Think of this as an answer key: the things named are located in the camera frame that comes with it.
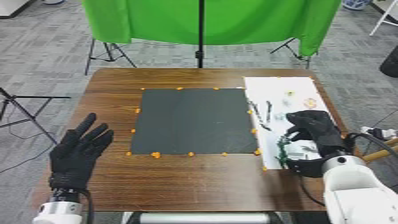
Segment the metal stand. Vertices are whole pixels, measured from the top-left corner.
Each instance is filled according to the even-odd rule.
[[[307,58],[304,58],[304,56],[300,56],[300,55],[295,53],[295,51],[293,51],[293,49],[291,49],[291,47],[290,47],[290,43],[291,43],[291,41],[293,41],[295,39],[297,39],[297,38],[291,38],[291,39],[284,42],[284,44],[275,48],[275,50],[272,50],[270,54],[274,54],[274,53],[281,50],[281,48],[286,47],[286,48],[290,49],[291,53],[293,53],[295,58],[297,58],[300,61],[306,61],[306,69],[309,69],[311,56],[309,56]]]
[[[16,124],[21,124],[21,123],[32,121],[36,127],[39,128],[43,134],[50,138],[53,144],[59,144],[53,136],[48,134],[46,129],[43,128],[41,124],[36,121],[36,117],[39,116],[41,111],[44,110],[44,107],[46,107],[52,99],[71,99],[71,97],[66,97],[66,96],[16,96],[16,95],[11,96],[9,93],[5,92],[4,88],[0,88],[0,94],[4,95],[4,106],[2,106],[2,111],[0,111],[0,121],[4,119],[4,113],[5,113],[9,103],[14,105],[16,109],[21,111],[23,115],[27,116],[27,119],[21,119],[20,121],[14,121],[14,122],[0,125],[0,128],[5,128],[5,127],[9,127]],[[43,104],[43,106],[41,106],[41,108],[39,108],[39,110],[36,111],[34,114],[30,114],[30,112],[23,108],[21,104],[18,103],[16,99],[46,99],[46,102],[44,102],[44,104]]]
[[[100,58],[100,56],[103,54],[98,57],[92,57],[94,47],[96,47],[96,39],[92,38],[92,41],[91,41],[91,50],[89,50],[89,58],[87,58],[87,65],[85,65],[85,73],[84,73],[85,76],[89,74],[91,61],[92,60],[101,60],[101,61],[107,61],[107,62],[116,62],[117,59],[124,57],[126,60],[128,60],[128,62],[130,62],[130,64],[132,64],[132,66],[137,68],[137,66],[133,64],[133,61],[132,61],[132,59],[130,59],[124,51],[121,50],[121,47],[117,46],[117,44],[114,44],[114,43],[103,43],[103,47],[105,47],[105,53],[103,54],[108,55],[108,58],[107,59]],[[114,52],[112,52],[114,50],[117,50],[119,53],[121,53],[121,56],[119,57],[114,57]]]
[[[195,52],[197,68],[203,68],[204,59],[204,0],[199,0],[199,49]]]

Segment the cable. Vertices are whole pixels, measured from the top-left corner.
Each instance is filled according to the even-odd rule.
[[[371,125],[371,128],[375,128],[375,126],[384,122],[384,120],[393,116],[393,114],[396,113],[398,109],[387,114],[387,116],[377,121],[377,123]],[[364,153],[363,153],[363,156],[366,156],[368,152],[370,152],[370,146],[371,146],[371,141],[370,141],[370,144],[366,146],[366,149],[364,149]]]
[[[363,156],[366,156],[366,155],[368,155],[368,152],[370,152],[370,146],[371,146],[371,141],[370,141],[370,143],[368,143],[368,146],[366,146],[366,149],[364,149]]]
[[[384,122],[389,116],[396,113],[398,109],[389,113],[389,115],[382,118],[382,120],[373,124],[371,128]]]
[[[11,111],[11,114],[9,114],[9,117],[7,117],[7,123],[11,123],[11,116],[12,116],[12,114],[14,114],[14,111],[16,111],[16,106],[14,106],[14,108],[12,108],[12,111]],[[28,136],[28,137],[23,137],[23,136],[20,136],[18,134],[12,133],[12,129],[11,129],[11,126],[9,126],[9,134],[11,134],[16,138],[27,140],[27,139],[37,137],[39,135],[43,135],[44,133],[41,132],[39,134],[36,134],[36,135],[32,135],[32,136]]]
[[[94,223],[94,203],[92,203],[91,191],[80,190],[78,192],[84,194],[89,201],[87,224],[92,224]]]
[[[0,174],[2,174],[4,172],[7,172],[9,170],[12,170],[16,167],[20,167],[28,161],[36,160],[36,159],[41,157],[41,155],[46,153],[46,151],[52,149],[52,147],[53,147],[53,142],[52,142],[48,148],[43,150],[43,152],[41,152],[30,159],[27,159],[25,161],[21,161],[14,166],[11,166],[9,168],[5,168],[5,169],[0,171]]]
[[[347,138],[352,139],[355,141],[357,137],[366,138],[377,145],[380,148],[384,148],[389,151],[389,154],[398,158],[398,153],[393,150],[393,148],[384,144],[384,142],[368,134],[364,133],[350,133],[347,135]]]
[[[311,199],[311,201],[313,201],[320,206],[325,207],[325,203],[320,202],[320,201],[315,199],[313,195],[309,194],[309,191],[307,191],[307,188],[306,188],[306,185],[304,185],[304,180],[302,180],[302,176],[300,176],[300,175],[299,175],[299,179],[300,179],[300,187],[302,187],[302,191],[304,191],[304,194],[306,194],[307,198]]]
[[[52,10],[52,11],[48,11],[48,12],[37,13],[37,14],[34,14],[34,15],[28,15],[28,16],[25,16],[25,17],[21,17],[21,18],[32,18],[32,17],[37,17],[37,16],[41,16],[41,15],[44,15],[44,14],[48,14],[48,13],[53,13],[53,12],[57,12],[57,11],[60,11],[60,10],[64,10],[64,9],[69,9],[69,8],[73,8],[73,7],[78,7],[78,6],[82,6],[82,4],[64,6],[64,7],[60,7],[59,9],[55,9],[55,10]]]

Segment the black gloved hand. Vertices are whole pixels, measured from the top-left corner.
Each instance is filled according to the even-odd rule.
[[[293,127],[288,129],[286,136],[299,132],[291,138],[297,140],[313,140],[320,156],[325,157],[329,154],[339,151],[347,151],[341,133],[334,126],[329,113],[325,111],[306,110],[286,114],[288,121],[293,123]]]
[[[52,177],[50,187],[85,190],[96,159],[114,141],[114,131],[101,124],[85,134],[96,121],[91,113],[76,129],[68,130],[60,144],[50,153]]]

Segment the green screen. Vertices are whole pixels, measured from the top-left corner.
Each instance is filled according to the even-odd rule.
[[[206,0],[204,44],[300,39],[300,55],[318,51],[339,0]],[[197,44],[199,0],[84,0],[94,38]]]

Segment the gray carpet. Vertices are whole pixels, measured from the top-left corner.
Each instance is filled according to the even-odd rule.
[[[89,50],[91,30],[78,0],[60,6],[44,6],[37,1],[21,15],[0,20],[0,86],[14,94],[71,96],[71,100],[55,100],[39,117],[48,131],[62,135],[78,99],[84,94],[89,77],[84,66]],[[363,125],[373,125],[398,109],[398,79],[379,72],[379,65],[398,44],[398,28],[382,25],[373,37],[368,36],[380,14],[371,8],[363,12],[339,10],[329,36],[313,58],[311,70],[316,73],[338,107],[345,124],[352,131]],[[304,64],[283,49],[274,55],[270,50],[281,43],[206,47],[206,67],[220,68],[302,68]],[[139,67],[195,67],[190,45],[153,41],[133,41],[123,46]],[[121,59],[114,64],[92,62],[91,72],[103,66],[130,67]],[[23,101],[34,110],[39,100]],[[16,120],[21,115],[5,118]],[[398,128],[398,114],[380,123],[380,128]],[[28,137],[37,133],[34,126],[18,125],[12,133]],[[39,136],[18,139],[7,129],[0,129],[0,170],[30,158],[50,145]],[[30,223],[36,208],[30,207],[32,188],[48,163],[46,155],[21,167],[0,174],[0,222]],[[371,164],[377,176],[387,186],[398,190],[398,166],[393,158]],[[98,223],[108,221],[103,214]]]

